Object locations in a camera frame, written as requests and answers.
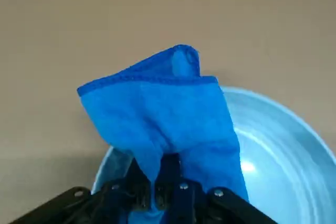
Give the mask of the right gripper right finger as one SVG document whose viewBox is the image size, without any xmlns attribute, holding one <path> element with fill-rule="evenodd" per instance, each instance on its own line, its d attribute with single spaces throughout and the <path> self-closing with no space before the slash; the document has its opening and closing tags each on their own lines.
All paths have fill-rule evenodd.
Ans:
<svg viewBox="0 0 336 224">
<path fill-rule="evenodd" d="M 228 188 L 204 192 L 200 183 L 184 178 L 178 154 L 161 159 L 155 203 L 165 211 L 165 223 L 275 223 Z"/>
</svg>

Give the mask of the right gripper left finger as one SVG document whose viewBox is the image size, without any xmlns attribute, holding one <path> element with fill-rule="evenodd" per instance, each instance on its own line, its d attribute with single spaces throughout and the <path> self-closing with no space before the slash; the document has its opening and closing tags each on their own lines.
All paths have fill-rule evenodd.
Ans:
<svg viewBox="0 0 336 224">
<path fill-rule="evenodd" d="M 12 223 L 119 223 L 131 211 L 148 210 L 150 194 L 150 181 L 133 159 L 124 177 L 104 183 L 98 192 L 73 187 Z"/>
</svg>

